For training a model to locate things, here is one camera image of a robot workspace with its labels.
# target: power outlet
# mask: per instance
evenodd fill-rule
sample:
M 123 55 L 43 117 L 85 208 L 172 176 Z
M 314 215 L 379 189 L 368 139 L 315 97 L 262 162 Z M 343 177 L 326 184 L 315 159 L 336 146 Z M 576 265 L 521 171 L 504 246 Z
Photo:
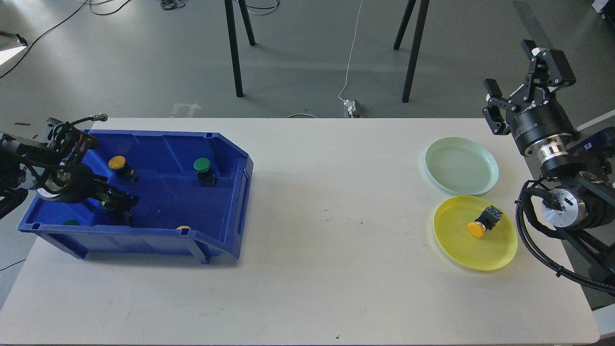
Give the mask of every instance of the power outlet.
M 356 99 L 344 101 L 344 117 L 345 118 L 365 118 L 368 108 L 363 106 Z

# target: concrete floor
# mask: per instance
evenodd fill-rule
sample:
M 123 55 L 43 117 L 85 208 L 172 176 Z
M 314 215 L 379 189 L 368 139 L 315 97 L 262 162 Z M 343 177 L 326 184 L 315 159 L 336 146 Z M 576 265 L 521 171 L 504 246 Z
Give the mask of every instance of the concrete floor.
M 247 2 L 267 6 L 273 0 Z M 49 116 L 70 121 L 99 112 L 142 118 L 342 117 L 337 95 L 344 86 L 360 0 L 281 2 L 271 15 L 251 16 L 255 47 L 248 45 L 236 6 L 241 99 L 234 91 L 222 1 L 187 1 L 184 9 L 163 11 L 157 1 L 135 0 L 104 17 L 85 6 L 0 79 L 0 129 L 32 137 Z M 94 8 L 109 12 L 122 3 Z M 32 43 L 79 5 L 3 0 L 0 30 L 20 33 Z M 343 97 L 369 107 L 369 117 L 481 117 L 485 78 L 497 79 L 505 94 L 523 81 L 528 61 L 522 39 L 565 52 L 577 83 L 561 90 L 558 100 L 574 126 L 615 108 L 615 34 L 588 0 L 432 1 L 410 103 L 402 103 L 416 14 L 402 49 L 394 51 L 392 44 L 405 5 L 405 0 L 362 4 Z M 0 74 L 19 56 L 0 66 Z M 196 105 L 194 114 L 181 105 Z M 0 267 L 25 258 L 33 242 L 31 235 L 14 230 L 17 220 L 3 222 Z M 601 232 L 612 235 L 612 230 Z M 575 268 L 583 270 L 571 255 Z M 0 302 L 19 268 L 0 272 Z M 593 291 L 586 294 L 593 307 L 615 302 Z

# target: table leg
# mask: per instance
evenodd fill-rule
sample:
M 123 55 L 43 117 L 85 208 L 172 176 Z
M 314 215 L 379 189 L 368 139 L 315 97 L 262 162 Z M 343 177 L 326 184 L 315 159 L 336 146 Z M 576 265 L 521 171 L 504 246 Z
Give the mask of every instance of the table leg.
M 232 72 L 235 77 L 235 91 L 237 97 L 244 96 L 241 85 L 241 69 L 239 68 L 239 51 L 237 50 L 237 31 L 235 30 L 235 16 L 232 9 L 232 0 L 224 0 L 226 10 L 226 24 L 229 29 L 229 42 L 231 44 Z
M 248 41 L 251 46 L 256 45 L 254 40 L 254 32 L 252 31 L 252 23 L 250 23 L 250 14 L 248 13 L 248 7 L 245 5 L 245 0 L 237 0 L 239 2 L 239 9 L 241 10 L 241 16 L 244 18 L 245 30 L 248 33 Z
M 402 23 L 399 26 L 397 37 L 393 44 L 393 49 L 395 50 L 399 50 L 399 46 L 402 44 L 403 35 L 406 33 L 406 28 L 408 27 L 408 22 L 410 21 L 410 16 L 412 15 L 412 10 L 415 8 L 415 4 L 416 0 L 408 0 L 406 11 L 403 13 Z
M 427 17 L 428 7 L 429 0 L 421 0 L 421 5 L 419 6 L 419 14 L 416 20 L 415 38 L 412 42 L 412 50 L 410 51 L 410 62 L 408 63 L 406 82 L 403 86 L 403 103 L 408 103 L 408 99 L 410 98 L 410 89 L 412 88 L 412 80 L 415 77 L 416 60 L 419 56 L 419 48 L 421 47 L 421 39 L 423 38 L 423 28 L 425 27 L 425 18 Z

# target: blue storage bin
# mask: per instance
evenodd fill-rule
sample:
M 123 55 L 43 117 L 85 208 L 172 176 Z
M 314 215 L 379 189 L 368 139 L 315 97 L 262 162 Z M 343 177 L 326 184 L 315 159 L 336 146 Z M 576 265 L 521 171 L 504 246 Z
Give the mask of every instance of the blue storage bin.
M 222 252 L 239 258 L 253 163 L 217 133 L 90 131 L 100 145 L 83 163 L 123 192 L 139 196 L 130 226 L 110 219 L 100 202 L 68 204 L 35 197 L 19 223 L 59 249 L 84 259 L 90 252 L 193 255 L 207 264 Z M 139 175 L 132 185 L 107 163 L 122 155 Z M 203 187 L 193 163 L 211 161 L 218 180 Z M 77 220 L 78 226 L 64 225 Z M 187 225 L 190 228 L 177 230 Z

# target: scuff mark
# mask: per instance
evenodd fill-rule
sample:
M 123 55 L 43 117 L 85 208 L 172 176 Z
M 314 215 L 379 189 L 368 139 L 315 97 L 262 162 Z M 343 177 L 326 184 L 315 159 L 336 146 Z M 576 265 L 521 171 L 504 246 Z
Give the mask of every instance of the scuff mark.
M 320 213 L 320 221 L 331 221 L 331 210 L 329 209 L 324 209 L 321 213 Z

